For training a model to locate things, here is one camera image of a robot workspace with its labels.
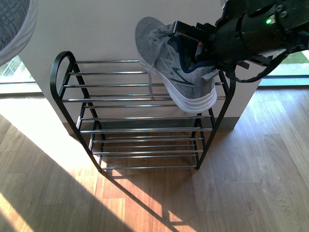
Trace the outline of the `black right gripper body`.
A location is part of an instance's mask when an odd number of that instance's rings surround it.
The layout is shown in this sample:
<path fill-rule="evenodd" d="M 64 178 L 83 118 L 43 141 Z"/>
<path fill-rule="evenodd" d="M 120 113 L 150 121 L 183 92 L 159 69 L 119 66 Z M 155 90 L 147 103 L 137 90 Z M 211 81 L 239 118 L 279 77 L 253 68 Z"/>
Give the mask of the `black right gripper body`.
<path fill-rule="evenodd" d="M 229 67 L 280 50 L 309 48 L 307 0 L 227 0 L 209 47 L 196 55 L 201 66 Z"/>

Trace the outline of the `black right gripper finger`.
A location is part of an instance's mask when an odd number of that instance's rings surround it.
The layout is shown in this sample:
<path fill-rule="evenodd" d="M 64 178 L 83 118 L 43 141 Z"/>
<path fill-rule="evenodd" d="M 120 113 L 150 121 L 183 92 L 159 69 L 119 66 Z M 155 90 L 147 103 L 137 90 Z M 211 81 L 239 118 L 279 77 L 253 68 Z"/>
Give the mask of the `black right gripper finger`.
<path fill-rule="evenodd" d="M 186 38 L 203 42 L 203 32 L 194 26 L 190 26 L 181 21 L 175 21 L 172 25 L 172 35 L 173 36 L 184 36 Z"/>

